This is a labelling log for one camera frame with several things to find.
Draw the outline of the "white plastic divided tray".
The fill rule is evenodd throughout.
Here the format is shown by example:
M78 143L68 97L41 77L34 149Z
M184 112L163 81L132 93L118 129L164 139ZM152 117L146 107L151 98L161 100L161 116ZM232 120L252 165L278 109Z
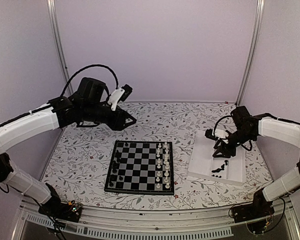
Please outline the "white plastic divided tray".
M196 132L187 179L197 178L242 186L246 182L246 151L239 146L234 157L214 158L214 145L215 141L205 137L204 131Z

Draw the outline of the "black and grey chessboard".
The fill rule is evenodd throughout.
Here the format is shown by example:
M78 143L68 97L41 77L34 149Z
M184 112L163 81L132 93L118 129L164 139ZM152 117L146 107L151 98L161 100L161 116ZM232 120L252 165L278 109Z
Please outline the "black and grey chessboard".
M174 195L173 143L171 141L168 141L172 160L171 190L167 192L155 190L156 150L158 143L164 142L116 140L105 180L104 191L135 195ZM121 161L119 168L116 168L117 173L113 173L113 164L117 163L116 150L121 152ZM111 175L116 175L116 181L110 180Z

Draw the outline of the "aluminium frame post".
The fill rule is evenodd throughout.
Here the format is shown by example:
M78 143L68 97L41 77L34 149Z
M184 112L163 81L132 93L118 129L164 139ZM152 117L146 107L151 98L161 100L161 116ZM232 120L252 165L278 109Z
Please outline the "aluminium frame post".
M68 66L66 63L66 57L64 54L64 49L62 45L62 39L58 24L58 18L57 18L57 10L56 10L56 1L55 0L47 0L47 10L50 20L50 25L52 29L52 35L54 38L54 43L56 47L56 52L58 56L58 61L61 67L61 72L64 78L64 82L67 83L67 81L70 78L69 72L68 72Z
M247 55L246 64L244 67L241 84L239 87L238 95L235 101L236 106L240 106L243 102L243 98L248 86L249 77L251 74L255 53L257 50L258 39L260 35L260 30L262 27L263 13L265 7L265 0L257 0L256 1L256 11L253 23L252 36L250 41L250 47Z

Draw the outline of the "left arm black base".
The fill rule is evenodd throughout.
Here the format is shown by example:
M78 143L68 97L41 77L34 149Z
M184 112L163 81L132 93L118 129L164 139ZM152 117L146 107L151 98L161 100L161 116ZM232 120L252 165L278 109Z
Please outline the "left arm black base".
M74 200L61 202L51 198L39 207L38 212L51 218L78 223L82 214L82 207L81 203Z

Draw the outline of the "left aluminium frame post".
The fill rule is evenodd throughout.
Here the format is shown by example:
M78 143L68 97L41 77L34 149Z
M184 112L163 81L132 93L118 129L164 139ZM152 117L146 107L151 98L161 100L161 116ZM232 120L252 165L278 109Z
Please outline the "left aluminium frame post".
M64 54L64 49L62 45L62 39L58 24L58 18L57 18L57 10L56 10L56 1L55 0L47 0L47 10L50 20L50 25L52 29L52 35L54 38L54 43L56 47L56 52L58 56L58 61L61 67L61 72L64 78L64 82L67 83L67 81L70 78L69 72L68 72L68 66L66 63L66 57Z

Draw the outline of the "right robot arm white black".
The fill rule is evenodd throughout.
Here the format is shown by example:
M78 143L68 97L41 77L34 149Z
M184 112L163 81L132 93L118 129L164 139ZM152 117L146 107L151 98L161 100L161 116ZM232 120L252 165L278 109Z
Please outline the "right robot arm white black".
M245 106L236 107L228 118L232 119L235 131L218 130L215 125L205 132L206 138L215 142L214 158L235 157L239 146L252 144L258 138L268 142L273 140L299 151L299 159L291 170L254 193L248 213L252 218L259 218L274 200L300 190L300 123L270 113L251 115Z

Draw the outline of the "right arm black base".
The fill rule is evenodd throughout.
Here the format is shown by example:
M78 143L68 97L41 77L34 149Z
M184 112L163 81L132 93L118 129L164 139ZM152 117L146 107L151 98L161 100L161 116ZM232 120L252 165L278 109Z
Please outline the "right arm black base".
M273 222L275 210L272 202L260 205L259 203L234 204L228 211L235 223L246 223L248 231L260 235L267 231Z

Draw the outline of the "floral patterned table mat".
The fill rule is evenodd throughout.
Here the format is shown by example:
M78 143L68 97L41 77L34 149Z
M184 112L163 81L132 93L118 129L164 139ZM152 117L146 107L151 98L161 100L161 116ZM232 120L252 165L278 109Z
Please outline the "floral patterned table mat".
M214 126L231 132L223 119L235 106L226 103L123 103L136 118L123 131L102 124L94 128L68 126L49 161L42 181L52 185L64 201L123 210L188 210L249 202L272 177L257 147L245 155L246 181L242 186L188 178L187 170L197 131ZM115 141L170 141L173 149L174 194L137 195L105 192Z

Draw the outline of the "right aluminium frame post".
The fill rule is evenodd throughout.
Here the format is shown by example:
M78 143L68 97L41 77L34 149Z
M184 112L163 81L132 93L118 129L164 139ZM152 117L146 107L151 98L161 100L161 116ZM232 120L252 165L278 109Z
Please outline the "right aluminium frame post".
M235 101L236 106L240 106L243 102L243 98L248 86L249 77L251 74L255 53L257 50L258 39L260 35L260 30L262 27L263 13L265 7L265 0L257 0L256 1L256 11L253 23L252 36L250 41L250 47L247 55L246 64L244 67L241 84L239 87L238 95Z

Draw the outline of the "front aluminium rail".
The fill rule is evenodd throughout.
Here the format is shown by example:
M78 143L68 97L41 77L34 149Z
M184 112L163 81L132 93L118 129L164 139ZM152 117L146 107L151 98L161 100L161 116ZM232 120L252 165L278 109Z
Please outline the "front aluminium rail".
M123 210L85 206L79 222L62 221L60 233L23 200L14 240L300 240L291 201L276 200L272 216L235 222L232 207L191 210Z

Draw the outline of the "white chess pieces row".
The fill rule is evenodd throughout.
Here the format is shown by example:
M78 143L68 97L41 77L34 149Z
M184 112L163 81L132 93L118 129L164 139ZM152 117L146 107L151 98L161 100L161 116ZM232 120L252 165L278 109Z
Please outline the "white chess pieces row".
M167 192L171 190L172 157L168 142L159 142L156 148L155 190Z

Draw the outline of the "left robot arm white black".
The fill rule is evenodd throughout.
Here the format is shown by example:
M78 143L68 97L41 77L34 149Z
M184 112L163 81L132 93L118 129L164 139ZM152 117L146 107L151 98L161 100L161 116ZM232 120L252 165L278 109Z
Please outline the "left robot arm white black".
M113 131L122 131L135 124L136 119L118 106L133 89L128 84L117 87L102 101L103 93L108 91L104 82L84 77L71 96L53 98L34 110L0 123L0 183L33 198L53 217L60 217L65 211L64 205L54 188L17 168L7 151L39 134L71 124L78 127L83 122L90 122L92 127L106 124Z

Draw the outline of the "black chess pieces pile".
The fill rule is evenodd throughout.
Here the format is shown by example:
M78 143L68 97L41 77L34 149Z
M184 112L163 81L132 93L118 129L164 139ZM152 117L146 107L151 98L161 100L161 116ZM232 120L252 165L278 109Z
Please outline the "black chess pieces pile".
M211 167L211 176L220 179L227 179L228 175L229 175L229 161L227 159L214 160Z

